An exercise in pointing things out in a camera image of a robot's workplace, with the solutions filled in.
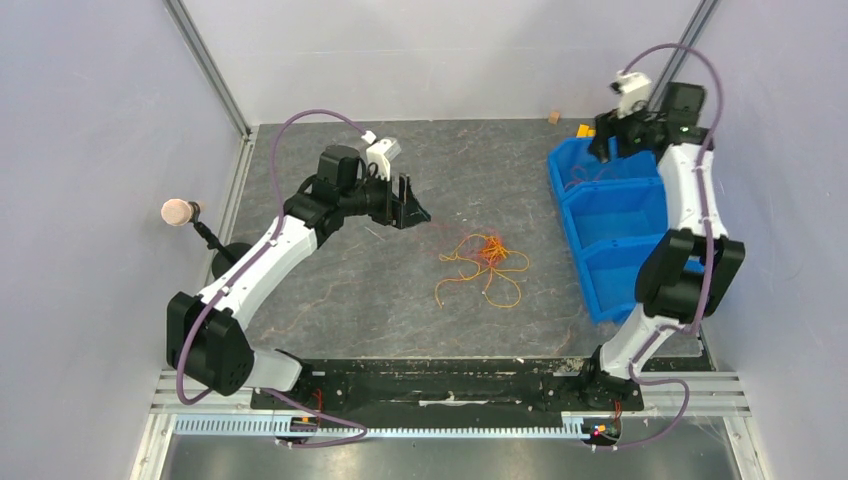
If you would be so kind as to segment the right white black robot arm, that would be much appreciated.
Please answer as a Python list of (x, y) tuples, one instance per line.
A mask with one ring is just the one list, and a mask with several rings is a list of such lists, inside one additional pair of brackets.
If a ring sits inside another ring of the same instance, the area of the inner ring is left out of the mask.
[(649, 108), (653, 86), (645, 75), (621, 74), (610, 88), (619, 103), (596, 116), (588, 151), (602, 163), (612, 151), (620, 158), (651, 152), (665, 190), (668, 229), (640, 267), (635, 307), (580, 371), (578, 397), (591, 410), (634, 404), (647, 360), (672, 335), (698, 331), (746, 255), (715, 202), (714, 130), (699, 124), (705, 88), (672, 83), (656, 111)]

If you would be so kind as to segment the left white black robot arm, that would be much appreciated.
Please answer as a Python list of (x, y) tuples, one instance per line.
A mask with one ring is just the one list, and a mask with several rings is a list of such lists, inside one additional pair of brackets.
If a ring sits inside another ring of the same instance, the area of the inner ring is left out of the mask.
[(363, 153), (331, 145), (317, 172), (284, 203), (282, 215), (252, 245), (240, 244), (229, 268), (199, 293), (176, 293), (166, 309), (166, 361), (207, 392), (229, 396), (242, 388), (270, 388), (290, 408), (313, 398), (303, 360), (250, 344), (246, 330), (259, 307), (292, 270), (317, 251), (348, 217), (410, 228), (430, 220), (408, 175), (393, 178), (401, 152), (387, 137)]

